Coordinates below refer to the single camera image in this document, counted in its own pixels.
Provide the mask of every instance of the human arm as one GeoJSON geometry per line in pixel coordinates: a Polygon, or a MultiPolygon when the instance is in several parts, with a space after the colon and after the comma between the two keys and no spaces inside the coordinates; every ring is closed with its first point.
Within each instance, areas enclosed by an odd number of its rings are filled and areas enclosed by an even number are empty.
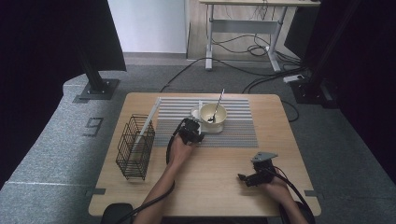
{"type": "MultiPolygon", "coordinates": [[[[185,161],[190,157],[190,154],[194,148],[195,145],[184,145],[181,137],[178,134],[175,136],[174,142],[171,146],[169,162],[166,165],[162,176],[151,189],[143,203],[150,202],[151,200],[164,195],[165,192],[172,187],[178,172],[185,161]]],[[[165,206],[166,198],[140,211],[134,219],[134,224],[161,223],[163,218],[163,209],[165,206]]]]}
{"type": "Polygon", "coordinates": [[[283,180],[274,176],[274,179],[270,183],[260,184],[259,188],[265,190],[275,201],[282,204],[291,224],[308,223],[297,203],[291,197],[288,185],[283,180]]]}

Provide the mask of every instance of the spoon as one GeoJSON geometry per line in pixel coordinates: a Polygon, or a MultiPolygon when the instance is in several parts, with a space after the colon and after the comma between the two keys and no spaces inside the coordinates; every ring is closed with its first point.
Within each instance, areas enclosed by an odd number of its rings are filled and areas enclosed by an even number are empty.
{"type": "Polygon", "coordinates": [[[207,120],[208,123],[215,123],[215,122],[216,122],[215,116],[216,116],[216,113],[218,112],[218,106],[219,106],[219,103],[220,103],[220,100],[221,100],[223,94],[224,94],[224,89],[223,89],[223,91],[221,92],[221,96],[220,96],[220,98],[219,98],[218,104],[216,105],[215,113],[213,114],[212,117],[210,117],[210,118],[207,120]]]}

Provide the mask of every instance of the black wire basket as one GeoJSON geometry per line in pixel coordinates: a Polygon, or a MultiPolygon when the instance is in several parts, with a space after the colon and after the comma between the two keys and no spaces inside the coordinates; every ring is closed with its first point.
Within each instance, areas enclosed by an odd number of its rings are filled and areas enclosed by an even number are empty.
{"type": "Polygon", "coordinates": [[[132,115],[122,132],[116,163],[126,179],[141,177],[144,180],[146,178],[155,137],[152,121],[140,135],[147,118],[147,115],[132,115]]]}

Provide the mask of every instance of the gray carpet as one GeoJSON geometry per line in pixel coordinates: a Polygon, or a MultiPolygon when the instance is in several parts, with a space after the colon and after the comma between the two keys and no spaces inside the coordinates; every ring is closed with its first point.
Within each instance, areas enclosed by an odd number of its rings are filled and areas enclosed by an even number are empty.
{"type": "MultiPolygon", "coordinates": [[[[118,78],[120,84],[112,100],[87,104],[73,103],[87,78],[66,82],[58,109],[0,191],[0,223],[99,223],[88,207],[126,94],[158,92],[184,67],[128,65],[128,73],[101,72],[102,77],[118,78]],[[87,128],[90,118],[103,119],[96,136],[87,136],[93,132],[87,128]]],[[[247,69],[271,72],[268,65],[247,69]]],[[[256,78],[227,66],[215,65],[206,72],[196,65],[164,91],[220,92],[224,88],[226,93],[241,93],[256,78]]],[[[290,126],[318,194],[322,213],[317,223],[396,223],[394,184],[338,109],[295,104],[282,79],[262,83],[251,93],[277,94],[297,107],[300,117],[290,126]]],[[[289,119],[296,118],[289,105],[284,107],[289,119]]],[[[269,223],[280,219],[269,218],[269,223]]]]}

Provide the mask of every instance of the white wall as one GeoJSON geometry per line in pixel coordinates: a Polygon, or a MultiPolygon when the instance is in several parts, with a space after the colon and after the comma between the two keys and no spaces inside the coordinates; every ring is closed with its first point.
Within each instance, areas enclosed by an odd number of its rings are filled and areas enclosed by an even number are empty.
{"type": "Polygon", "coordinates": [[[188,0],[108,0],[123,52],[187,52],[188,0]]]}

